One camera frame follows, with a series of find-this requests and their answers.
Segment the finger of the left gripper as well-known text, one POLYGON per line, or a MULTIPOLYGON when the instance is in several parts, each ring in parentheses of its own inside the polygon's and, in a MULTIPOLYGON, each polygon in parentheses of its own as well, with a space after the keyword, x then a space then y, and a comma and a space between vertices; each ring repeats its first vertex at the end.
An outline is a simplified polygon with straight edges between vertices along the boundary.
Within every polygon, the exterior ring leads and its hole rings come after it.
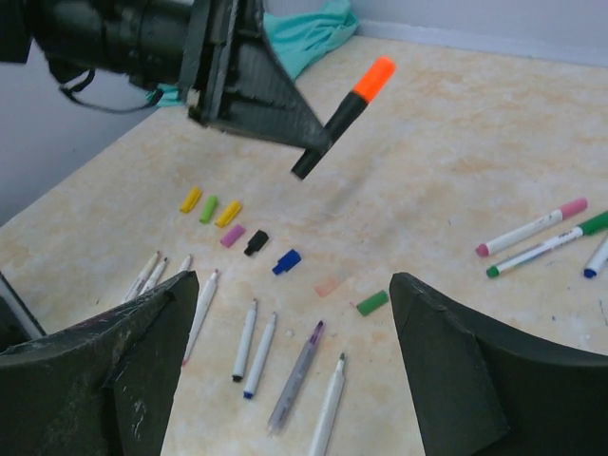
POLYGON ((234 35, 222 89, 222 128, 246 138, 326 151, 329 133, 264 36, 234 35))

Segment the yellow pen cap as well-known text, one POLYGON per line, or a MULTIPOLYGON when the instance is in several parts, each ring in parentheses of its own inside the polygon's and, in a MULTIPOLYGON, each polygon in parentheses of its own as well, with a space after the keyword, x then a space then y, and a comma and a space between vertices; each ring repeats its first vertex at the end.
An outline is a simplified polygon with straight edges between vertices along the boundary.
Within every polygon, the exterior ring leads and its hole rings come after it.
POLYGON ((188 192, 186 198, 181 203, 180 211, 184 214, 187 214, 192 211, 200 200, 201 195, 202 191, 200 190, 200 188, 196 185, 193 186, 188 192))
POLYGON ((215 224, 218 228, 224 228, 228 226, 232 220, 236 217, 236 215, 241 210, 240 202, 235 199, 231 203, 229 203, 223 212, 216 219, 215 224))

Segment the small black marker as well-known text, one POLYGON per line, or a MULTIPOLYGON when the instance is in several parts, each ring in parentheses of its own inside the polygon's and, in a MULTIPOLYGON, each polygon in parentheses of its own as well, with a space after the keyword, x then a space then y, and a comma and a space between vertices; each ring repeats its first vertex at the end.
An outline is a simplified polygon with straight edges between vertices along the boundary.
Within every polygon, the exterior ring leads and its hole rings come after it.
POLYGON ((232 380, 239 383, 245 374, 247 359, 257 319, 257 300, 253 299, 245 317, 238 344, 237 356, 232 372, 232 380))

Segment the yellow cap marker pen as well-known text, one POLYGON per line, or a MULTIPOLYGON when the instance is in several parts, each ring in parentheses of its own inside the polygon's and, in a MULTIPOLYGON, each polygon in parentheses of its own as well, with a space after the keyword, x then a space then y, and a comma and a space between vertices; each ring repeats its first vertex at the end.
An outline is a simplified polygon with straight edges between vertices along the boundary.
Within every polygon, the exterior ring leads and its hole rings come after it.
POLYGON ((192 266, 192 261, 193 256, 191 254, 187 255, 179 267, 179 273, 189 271, 192 266))

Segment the pale peach pen cap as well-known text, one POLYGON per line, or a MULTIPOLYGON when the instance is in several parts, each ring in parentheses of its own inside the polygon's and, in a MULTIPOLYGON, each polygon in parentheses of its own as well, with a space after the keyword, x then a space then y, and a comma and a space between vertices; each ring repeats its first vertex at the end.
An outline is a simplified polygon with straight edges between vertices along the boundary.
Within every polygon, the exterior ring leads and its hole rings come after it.
POLYGON ((314 291, 319 297, 325 297, 330 295, 336 288, 338 288, 346 278, 342 275, 332 275, 322 281, 318 282, 314 286, 314 291))

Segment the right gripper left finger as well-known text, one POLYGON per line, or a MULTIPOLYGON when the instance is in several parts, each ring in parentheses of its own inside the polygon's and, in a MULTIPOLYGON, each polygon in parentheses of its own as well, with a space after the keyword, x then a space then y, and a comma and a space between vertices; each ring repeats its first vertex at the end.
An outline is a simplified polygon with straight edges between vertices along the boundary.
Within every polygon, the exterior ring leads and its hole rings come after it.
POLYGON ((158 455, 199 280, 181 272, 69 328, 1 350, 4 455, 158 455))

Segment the black pen cap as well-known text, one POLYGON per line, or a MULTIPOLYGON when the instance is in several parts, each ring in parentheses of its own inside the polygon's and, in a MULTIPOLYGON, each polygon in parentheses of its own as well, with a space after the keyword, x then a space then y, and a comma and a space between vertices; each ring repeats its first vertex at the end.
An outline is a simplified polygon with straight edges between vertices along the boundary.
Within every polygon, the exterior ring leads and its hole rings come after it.
POLYGON ((246 255, 247 257, 252 257, 261 250, 261 248, 267 243, 268 240, 269 236, 265 231, 257 230, 247 242, 247 246, 244 250, 244 255, 246 255))

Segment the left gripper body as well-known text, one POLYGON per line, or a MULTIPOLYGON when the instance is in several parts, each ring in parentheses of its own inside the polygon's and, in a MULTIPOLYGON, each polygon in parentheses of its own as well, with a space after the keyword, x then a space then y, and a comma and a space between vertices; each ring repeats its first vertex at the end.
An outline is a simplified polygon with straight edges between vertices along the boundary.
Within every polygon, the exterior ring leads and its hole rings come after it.
POLYGON ((191 90, 199 97, 188 108, 196 123, 220 131, 249 131, 235 102, 252 103, 257 64, 266 64, 260 1, 195 1, 181 60, 178 88, 185 99, 191 90))

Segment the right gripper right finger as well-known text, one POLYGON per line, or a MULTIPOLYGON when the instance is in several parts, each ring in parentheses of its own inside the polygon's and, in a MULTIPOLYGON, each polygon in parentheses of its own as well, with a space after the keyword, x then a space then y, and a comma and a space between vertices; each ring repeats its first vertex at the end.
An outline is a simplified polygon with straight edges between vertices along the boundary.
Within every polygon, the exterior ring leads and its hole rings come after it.
POLYGON ((607 358, 520 331, 408 273, 389 284, 427 455, 604 455, 607 358))

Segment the purple cap pen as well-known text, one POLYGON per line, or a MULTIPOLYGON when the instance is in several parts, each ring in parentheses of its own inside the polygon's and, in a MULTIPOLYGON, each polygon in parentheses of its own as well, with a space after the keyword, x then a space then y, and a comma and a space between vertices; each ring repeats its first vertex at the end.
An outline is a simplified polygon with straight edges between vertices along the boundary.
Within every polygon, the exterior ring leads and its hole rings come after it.
POLYGON ((284 429, 295 399, 313 362, 325 324, 320 320, 303 346, 268 421, 271 435, 284 429))

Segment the black orange highlighter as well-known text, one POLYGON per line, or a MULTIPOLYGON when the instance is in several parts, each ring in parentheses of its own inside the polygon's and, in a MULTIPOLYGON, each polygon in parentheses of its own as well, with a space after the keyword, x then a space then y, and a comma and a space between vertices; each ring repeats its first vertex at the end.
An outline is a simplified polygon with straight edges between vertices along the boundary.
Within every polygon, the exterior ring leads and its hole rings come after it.
POLYGON ((325 151, 307 149, 293 166, 291 172, 304 180, 321 162, 346 130, 363 113, 371 101, 384 87, 396 69, 395 63, 387 56, 379 57, 342 100, 325 125, 332 144, 325 151))

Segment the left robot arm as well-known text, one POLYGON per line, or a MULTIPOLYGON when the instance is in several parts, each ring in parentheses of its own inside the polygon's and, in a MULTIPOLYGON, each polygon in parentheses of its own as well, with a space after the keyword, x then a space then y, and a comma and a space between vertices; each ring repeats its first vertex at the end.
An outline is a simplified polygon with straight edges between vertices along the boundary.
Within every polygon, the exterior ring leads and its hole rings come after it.
POLYGON ((191 120, 219 131, 327 151, 332 139, 279 62, 258 1, 5 1, 1 59, 32 45, 70 100, 99 70, 161 94, 196 91, 191 120))

